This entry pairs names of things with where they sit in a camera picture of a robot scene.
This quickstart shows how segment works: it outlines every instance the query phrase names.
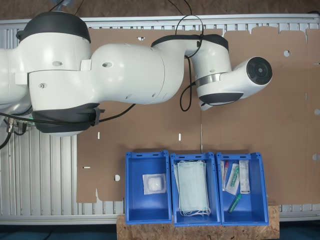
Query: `black cable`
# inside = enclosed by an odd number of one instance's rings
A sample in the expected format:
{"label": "black cable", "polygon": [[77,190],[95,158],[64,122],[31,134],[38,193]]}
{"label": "black cable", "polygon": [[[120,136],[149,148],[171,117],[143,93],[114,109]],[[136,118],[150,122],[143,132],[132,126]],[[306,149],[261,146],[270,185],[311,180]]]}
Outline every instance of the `black cable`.
{"label": "black cable", "polygon": [[55,226],[43,240],[48,240],[57,228],[58,228],[58,225]]}
{"label": "black cable", "polygon": [[74,15],[76,15],[76,14],[78,13],[78,11],[79,11],[79,9],[81,8],[81,5],[84,3],[84,1],[85,1],[85,0],[82,0],[82,2],[81,2],[81,4],[80,4],[80,6],[78,7],[78,10],[75,12],[75,14],[74,14]]}
{"label": "black cable", "polygon": [[[177,26],[176,26],[175,35],[177,35],[178,26],[179,26],[179,24],[181,23],[181,21],[182,21],[183,19],[185,19],[186,17],[188,17],[188,16],[195,16],[195,15],[187,15],[187,16],[184,16],[183,18],[181,18],[181,20],[178,22],[178,24],[177,24]],[[180,96],[180,108],[181,108],[181,110],[182,110],[183,112],[188,111],[189,108],[191,107],[191,103],[192,103],[192,86],[196,85],[196,82],[192,82],[190,58],[193,57],[193,56],[199,51],[199,49],[201,48],[201,45],[202,45],[202,40],[203,40],[203,38],[204,38],[204,24],[203,24],[202,20],[201,20],[198,16],[195,16],[195,17],[197,17],[197,18],[200,20],[201,24],[202,24],[202,32],[201,32],[201,34],[200,34],[200,36],[199,36],[199,41],[196,42],[197,47],[198,47],[197,50],[196,50],[191,56],[184,56],[184,58],[188,60],[190,85],[181,93],[181,96]],[[190,101],[189,101],[189,106],[188,106],[187,109],[183,109],[183,107],[182,107],[182,96],[184,95],[185,91],[186,91],[188,88],[190,88]]]}
{"label": "black cable", "polygon": [[[195,81],[194,81],[194,82],[192,82],[192,78],[191,78],[191,65],[190,65],[190,58],[189,58],[189,57],[187,57],[187,60],[188,60],[188,64],[189,64],[189,78],[190,78],[190,85],[189,85],[189,86],[187,86],[185,90],[183,90],[183,92],[181,93],[181,96],[180,96],[180,108],[181,108],[181,110],[182,110],[183,112],[188,111],[188,110],[189,110],[189,108],[191,107],[191,102],[192,102],[192,86],[193,86],[193,85],[196,85],[196,82],[195,82]],[[181,101],[182,101],[182,96],[184,95],[185,91],[186,91],[188,88],[190,88],[190,101],[189,101],[189,106],[187,107],[187,109],[184,109],[184,108],[182,107],[182,102],[181,102]]]}
{"label": "black cable", "polygon": [[26,121],[26,122],[32,122],[32,123],[40,123],[40,124],[53,124],[53,125],[67,125],[67,126],[73,126],[75,124],[92,124],[93,122],[90,121],[83,121],[83,122],[64,122],[64,121],[46,121],[46,120],[36,120],[36,119],[27,119],[23,117],[13,116],[10,114],[5,114],[0,112],[0,116],[4,116],[11,119]]}
{"label": "black cable", "polygon": [[15,113],[15,114],[12,114],[12,115],[14,115],[14,116],[24,116],[24,115],[27,115],[27,114],[31,113],[31,112],[32,112],[31,109],[32,109],[32,105],[31,105],[26,111],[24,111],[24,112],[22,112],[22,113]]}
{"label": "black cable", "polygon": [[105,122],[105,121],[109,121],[109,120],[112,120],[112,119],[116,119],[116,118],[118,118],[118,117],[121,117],[123,114],[129,112],[129,110],[132,109],[135,105],[136,105],[135,103],[132,104],[127,110],[123,111],[122,113],[120,113],[120,114],[118,114],[118,115],[101,119],[101,120],[99,120],[99,123],[102,123],[102,122]]}
{"label": "black cable", "polygon": [[0,145],[0,150],[3,149],[5,147],[5,145],[7,145],[7,143],[9,142],[10,138],[11,138],[11,132],[8,133],[8,135],[6,136],[6,139],[4,140],[4,142]]}
{"label": "black cable", "polygon": [[176,6],[176,5],[174,5],[174,3],[172,2],[172,1],[170,1],[170,0],[168,0],[173,6],[175,6],[175,8],[179,11],[179,13],[181,13],[181,15],[184,15],[180,10],[179,10],[179,8]]}
{"label": "black cable", "polygon": [[320,15],[320,12],[319,11],[309,11],[309,12],[307,12],[307,14],[318,14],[318,15]]}
{"label": "black cable", "polygon": [[189,3],[188,3],[186,0],[183,0],[183,1],[185,1],[185,3],[188,5],[188,7],[189,7],[189,9],[190,9],[190,15],[192,15],[192,9],[191,9]]}
{"label": "black cable", "polygon": [[63,1],[64,1],[64,0],[61,0],[59,3],[57,3],[53,8],[51,8],[51,9],[49,10],[49,12],[51,12],[53,9],[55,9],[55,8],[58,7],[60,4],[62,4]]}

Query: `blue plastic bin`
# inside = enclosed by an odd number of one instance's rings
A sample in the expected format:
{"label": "blue plastic bin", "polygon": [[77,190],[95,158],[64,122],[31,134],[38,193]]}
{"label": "blue plastic bin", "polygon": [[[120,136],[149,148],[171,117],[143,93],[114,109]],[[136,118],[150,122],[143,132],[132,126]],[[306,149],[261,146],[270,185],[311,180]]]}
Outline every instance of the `blue plastic bin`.
{"label": "blue plastic bin", "polygon": [[[198,161],[203,160],[206,163],[206,187],[208,193],[209,207],[211,213],[209,216],[195,215],[182,216],[180,214],[179,193],[175,178],[174,165],[180,161]],[[186,226],[215,226],[221,225],[220,207],[219,207],[219,193],[216,176],[215,157],[212,152],[202,154],[184,154],[184,155],[170,155],[171,163],[171,182],[172,182],[172,207],[173,207],[173,223],[175,227]]]}
{"label": "blue plastic bin", "polygon": [[[216,169],[218,172],[218,188],[220,197],[221,222],[223,226],[260,226],[269,225],[267,193],[265,185],[264,165],[261,154],[221,154],[215,155]],[[222,191],[222,173],[220,167],[220,160],[229,161],[226,181],[230,177],[232,164],[239,163],[239,160],[249,160],[249,182],[250,193],[242,194],[241,200],[236,205],[231,214],[228,209],[235,199],[226,191]]]}
{"label": "blue plastic bin", "polygon": [[[144,194],[143,175],[166,174],[166,192]],[[168,151],[125,155],[125,223],[170,224],[171,189]]]}

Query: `surgical mask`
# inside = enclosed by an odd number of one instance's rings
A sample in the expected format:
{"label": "surgical mask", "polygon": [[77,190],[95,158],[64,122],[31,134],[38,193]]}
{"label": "surgical mask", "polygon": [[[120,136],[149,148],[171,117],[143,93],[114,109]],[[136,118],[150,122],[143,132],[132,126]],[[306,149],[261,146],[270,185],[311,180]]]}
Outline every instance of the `surgical mask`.
{"label": "surgical mask", "polygon": [[181,161],[177,164],[175,178],[179,193],[181,215],[209,215],[206,164],[204,161]]}

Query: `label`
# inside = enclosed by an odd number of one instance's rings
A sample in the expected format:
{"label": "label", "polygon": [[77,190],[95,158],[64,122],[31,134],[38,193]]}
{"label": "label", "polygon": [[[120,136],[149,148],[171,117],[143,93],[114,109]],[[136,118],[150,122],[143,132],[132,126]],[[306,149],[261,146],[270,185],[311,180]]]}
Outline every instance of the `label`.
{"label": "label", "polygon": [[240,167],[240,193],[250,193],[250,182],[249,182],[249,160],[239,160]]}

